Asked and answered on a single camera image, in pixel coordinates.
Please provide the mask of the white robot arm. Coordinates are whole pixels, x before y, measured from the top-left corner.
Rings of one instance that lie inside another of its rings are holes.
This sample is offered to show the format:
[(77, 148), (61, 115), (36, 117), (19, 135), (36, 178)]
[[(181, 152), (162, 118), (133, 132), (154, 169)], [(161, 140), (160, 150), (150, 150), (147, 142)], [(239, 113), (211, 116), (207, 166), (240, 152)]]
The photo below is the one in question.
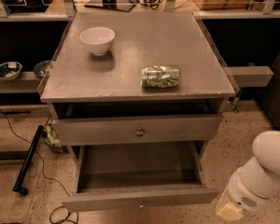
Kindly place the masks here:
[(226, 221), (244, 217), (244, 210), (260, 210), (280, 191), (280, 132), (260, 133), (252, 144), (253, 157), (230, 177), (216, 206)]

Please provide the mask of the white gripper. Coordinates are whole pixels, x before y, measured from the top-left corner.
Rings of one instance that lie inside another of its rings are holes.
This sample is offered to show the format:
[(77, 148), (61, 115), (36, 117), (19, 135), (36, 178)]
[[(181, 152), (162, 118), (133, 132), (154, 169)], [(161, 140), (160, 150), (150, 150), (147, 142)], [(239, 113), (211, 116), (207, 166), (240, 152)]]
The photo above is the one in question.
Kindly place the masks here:
[(216, 215), (229, 222), (237, 221), (244, 217), (243, 209), (258, 211), (267, 202), (267, 199), (256, 196), (244, 185), (238, 169), (217, 202)]

